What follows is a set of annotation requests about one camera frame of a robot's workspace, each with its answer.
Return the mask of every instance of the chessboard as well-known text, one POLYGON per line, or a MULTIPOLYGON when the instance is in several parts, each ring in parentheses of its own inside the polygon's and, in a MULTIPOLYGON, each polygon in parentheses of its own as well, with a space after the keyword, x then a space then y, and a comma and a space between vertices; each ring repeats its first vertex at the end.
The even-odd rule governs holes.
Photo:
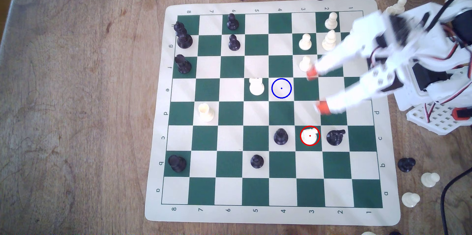
POLYGON ((368 71, 360 57, 308 81, 299 63, 326 51, 331 12, 337 43, 352 22, 377 10, 374 0, 303 0, 174 5, 166 10, 146 192, 151 221, 392 226, 400 205, 386 98, 365 100, 342 114, 320 115, 317 101, 368 71), (239 22, 227 28, 228 15, 239 22), (177 45, 174 24, 192 45, 177 45), (301 50, 303 34, 312 46, 301 50), (240 48, 228 47, 236 35, 240 48), (180 73, 174 58, 191 65, 180 73), (262 78, 255 96, 249 79, 262 78), (200 117, 206 104, 214 117, 200 117), (301 140, 315 127, 315 145, 301 140), (283 128, 288 141, 278 145, 283 128), (345 130, 337 146, 331 130, 345 130), (176 172, 169 157, 185 160, 176 172), (260 168, 251 165, 260 155, 260 168))

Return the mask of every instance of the white pawn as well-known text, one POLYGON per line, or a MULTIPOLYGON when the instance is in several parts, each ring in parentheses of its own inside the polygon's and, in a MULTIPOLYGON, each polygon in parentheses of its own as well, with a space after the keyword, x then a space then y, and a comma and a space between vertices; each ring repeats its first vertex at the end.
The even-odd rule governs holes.
POLYGON ((304 51, 307 51, 311 48, 310 34, 303 34, 302 39, 298 42, 298 47, 304 51))
POLYGON ((303 72, 306 72, 308 71, 308 69, 311 68, 311 60, 310 60, 310 57, 308 56, 304 56, 302 61, 300 62, 300 70, 302 70, 303 72))
POLYGON ((325 39, 323 39, 322 47, 326 51, 331 51, 336 47, 336 33, 334 30, 330 30, 327 34, 325 39))
POLYGON ((264 92, 264 84, 262 78, 250 78, 249 79, 249 91, 258 96, 264 92))
POLYGON ((406 0, 398 0, 398 3, 393 5, 393 8, 395 9, 397 15, 405 12, 405 4, 406 0))
POLYGON ((304 129, 302 133, 302 140, 307 145, 313 145, 318 139, 318 131, 315 128, 304 129))
POLYGON ((417 193, 406 192, 402 195, 402 202, 405 207, 414 207, 420 201, 420 196, 417 193))
POLYGON ((198 105, 198 112, 200 113, 200 119, 204 122, 209 122, 215 117, 215 111, 210 109, 206 103, 198 105))
POLYGON ((329 13, 329 17, 325 20, 325 27, 329 30, 335 29, 338 26, 338 14, 336 12, 329 13))
POLYGON ((433 173, 425 173, 423 175, 421 175, 421 183, 426 186, 426 187, 433 187, 434 185, 436 185, 437 182, 440 181, 440 176, 439 174, 433 172, 433 173))

